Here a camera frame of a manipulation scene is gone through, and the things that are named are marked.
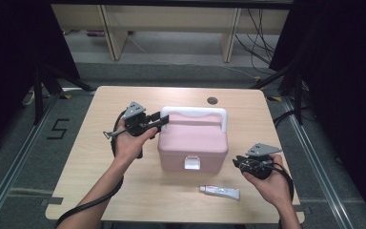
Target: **box latch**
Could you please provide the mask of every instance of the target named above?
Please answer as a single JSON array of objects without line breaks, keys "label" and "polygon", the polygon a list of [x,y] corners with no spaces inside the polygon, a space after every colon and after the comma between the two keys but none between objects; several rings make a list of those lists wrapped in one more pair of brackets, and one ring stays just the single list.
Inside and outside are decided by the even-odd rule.
[{"label": "box latch", "polygon": [[200,157],[186,156],[184,160],[184,168],[187,170],[200,170]]}]

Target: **forearm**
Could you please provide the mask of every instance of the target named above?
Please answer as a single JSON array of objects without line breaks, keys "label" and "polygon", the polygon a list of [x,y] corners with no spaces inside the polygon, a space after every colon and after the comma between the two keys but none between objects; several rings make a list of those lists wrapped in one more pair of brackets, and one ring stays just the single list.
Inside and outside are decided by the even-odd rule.
[{"label": "forearm", "polygon": [[[129,163],[114,161],[112,166],[97,180],[78,206],[102,198],[111,192],[129,167]],[[58,228],[96,228],[110,200],[86,209],[65,219]]]},{"label": "forearm", "polygon": [[297,229],[301,228],[298,221],[298,216],[294,210],[294,206],[291,202],[282,204],[276,207],[278,214],[280,215],[281,225],[283,229]]}]

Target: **black tripod leg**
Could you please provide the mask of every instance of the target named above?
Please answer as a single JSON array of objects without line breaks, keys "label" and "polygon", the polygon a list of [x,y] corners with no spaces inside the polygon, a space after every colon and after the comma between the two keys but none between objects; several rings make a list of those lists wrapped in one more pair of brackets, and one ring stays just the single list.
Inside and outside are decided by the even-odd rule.
[{"label": "black tripod leg", "polygon": [[82,81],[80,81],[79,79],[77,78],[74,78],[74,77],[71,77],[65,73],[63,73],[62,71],[52,67],[52,66],[48,66],[46,65],[45,68],[48,70],[48,71],[51,71],[52,73],[54,73],[55,75],[58,75],[59,77],[62,77],[64,78],[65,80],[67,80],[68,82],[70,82],[71,84],[75,85],[75,86],[78,86],[79,88],[85,90],[85,91],[89,91],[89,92],[92,92],[92,91],[95,91],[96,89],[94,87],[91,87],[89,86],[88,84],[85,84],[83,83]]},{"label": "black tripod leg", "polygon": [[301,100],[302,100],[302,75],[300,73],[296,73],[294,114],[296,120],[298,120],[299,125],[303,125],[301,116]]},{"label": "black tripod leg", "polygon": [[34,117],[34,125],[35,125],[43,115],[43,90],[41,90],[41,75],[39,69],[36,69],[34,73],[34,101],[35,101],[35,117]]},{"label": "black tripod leg", "polygon": [[288,67],[283,68],[282,70],[278,71],[277,73],[274,73],[272,75],[270,75],[267,79],[256,83],[254,86],[251,87],[251,89],[261,89],[264,86],[272,83],[273,81],[276,81],[279,77],[283,76],[284,74],[286,74],[288,70]]}]

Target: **wooden table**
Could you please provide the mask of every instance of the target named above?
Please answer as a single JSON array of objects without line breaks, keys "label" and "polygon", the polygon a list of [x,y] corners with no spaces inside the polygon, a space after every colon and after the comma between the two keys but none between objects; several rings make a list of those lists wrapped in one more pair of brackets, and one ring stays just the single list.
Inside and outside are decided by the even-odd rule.
[{"label": "wooden table", "polygon": [[[207,102],[218,100],[216,105]],[[164,106],[219,107],[228,112],[229,152],[218,174],[166,172],[160,166],[157,137],[144,145],[144,157],[125,174],[103,220],[277,223],[278,213],[234,167],[232,159],[256,142],[281,147],[266,100],[258,90],[203,88],[100,87],[91,102],[67,164],[53,193],[61,204],[50,204],[48,219],[58,219],[74,207],[112,163],[111,131],[118,115],[132,101],[147,108],[147,115]],[[240,200],[206,196],[199,185],[240,189]],[[295,192],[294,205],[299,205]],[[303,212],[297,212],[300,221]]]}]

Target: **black handheld controller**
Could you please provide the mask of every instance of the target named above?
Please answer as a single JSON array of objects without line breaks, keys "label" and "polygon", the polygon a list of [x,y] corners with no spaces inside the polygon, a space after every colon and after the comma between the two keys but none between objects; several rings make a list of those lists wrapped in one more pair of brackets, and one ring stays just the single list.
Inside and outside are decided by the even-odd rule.
[{"label": "black handheld controller", "polygon": [[[139,105],[136,102],[132,102],[130,106],[127,108],[127,110],[123,111],[117,118],[117,120],[114,123],[113,132],[103,132],[103,134],[106,136],[106,138],[112,138],[111,146],[112,146],[112,153],[115,156],[116,150],[115,150],[115,140],[118,135],[128,132],[130,135],[133,136],[139,136],[144,134],[147,130],[149,130],[152,127],[157,128],[157,133],[159,133],[162,129],[163,125],[166,125],[169,123],[169,116],[166,115],[164,117],[160,116],[160,112],[146,115],[144,112],[146,109]],[[117,131],[118,122],[120,121],[120,118],[123,117],[126,124],[125,129],[121,131]],[[143,153],[142,149],[139,153],[137,158],[142,158]]]},{"label": "black handheld controller", "polygon": [[246,152],[247,157],[236,156],[233,163],[240,170],[240,173],[248,172],[259,179],[265,179],[269,177],[274,167],[270,154],[278,152],[281,152],[281,149],[256,143],[254,147]]},{"label": "black handheld controller", "polygon": [[259,179],[265,179],[272,173],[270,168],[266,165],[272,165],[272,158],[266,156],[236,156],[236,160],[233,159],[234,166],[240,170],[240,173],[247,172]]}]

